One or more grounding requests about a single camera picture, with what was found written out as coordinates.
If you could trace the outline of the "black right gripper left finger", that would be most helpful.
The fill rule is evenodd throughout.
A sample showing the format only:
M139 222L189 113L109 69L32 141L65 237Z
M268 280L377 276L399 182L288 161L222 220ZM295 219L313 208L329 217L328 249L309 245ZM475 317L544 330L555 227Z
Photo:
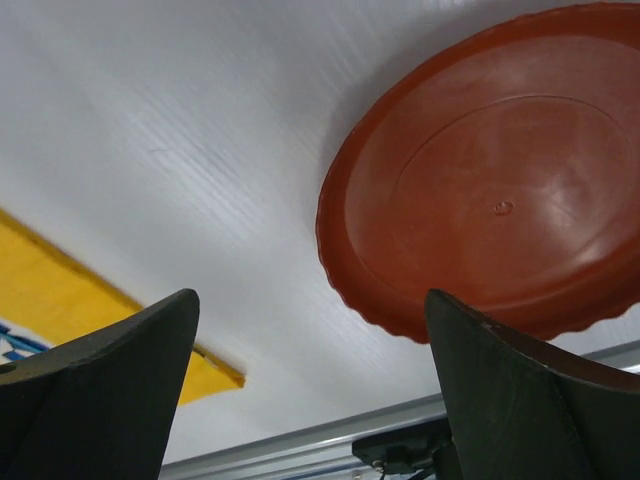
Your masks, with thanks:
M2 478L158 478L198 321L199 297L183 289L3 365Z

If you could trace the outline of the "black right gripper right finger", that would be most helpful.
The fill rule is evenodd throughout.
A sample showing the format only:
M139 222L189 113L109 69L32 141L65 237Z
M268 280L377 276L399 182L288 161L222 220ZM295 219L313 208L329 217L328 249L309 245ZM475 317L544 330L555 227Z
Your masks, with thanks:
M636 479L639 377L500 324L441 290L427 329L466 479Z

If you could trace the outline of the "yellow Pikachu cloth placemat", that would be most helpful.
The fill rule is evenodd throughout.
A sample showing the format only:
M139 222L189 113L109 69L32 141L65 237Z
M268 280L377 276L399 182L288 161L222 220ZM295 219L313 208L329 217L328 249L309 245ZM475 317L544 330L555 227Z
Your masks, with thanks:
M1 213L1 324L50 349L142 310L135 300L8 213Z

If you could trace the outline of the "red-orange plate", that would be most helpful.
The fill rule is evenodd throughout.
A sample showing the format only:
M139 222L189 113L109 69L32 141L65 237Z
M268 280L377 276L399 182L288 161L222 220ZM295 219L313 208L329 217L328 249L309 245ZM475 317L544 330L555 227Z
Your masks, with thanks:
M446 291L542 339L639 301L639 6L525 14L432 56L344 140L318 256L346 306L429 339Z

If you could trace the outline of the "blue metallic spoon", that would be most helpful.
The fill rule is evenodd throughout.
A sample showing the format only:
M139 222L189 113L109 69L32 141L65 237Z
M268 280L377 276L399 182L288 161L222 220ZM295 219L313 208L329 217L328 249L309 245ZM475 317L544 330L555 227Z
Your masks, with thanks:
M7 364L40 354L50 346L29 330L1 324L1 363Z

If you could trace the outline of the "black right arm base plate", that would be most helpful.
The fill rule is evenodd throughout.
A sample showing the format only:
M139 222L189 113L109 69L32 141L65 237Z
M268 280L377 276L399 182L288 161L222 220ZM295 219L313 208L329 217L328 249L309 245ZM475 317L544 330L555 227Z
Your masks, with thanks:
M401 429L355 440L352 455L383 476L435 474L435 452L450 443L449 430Z

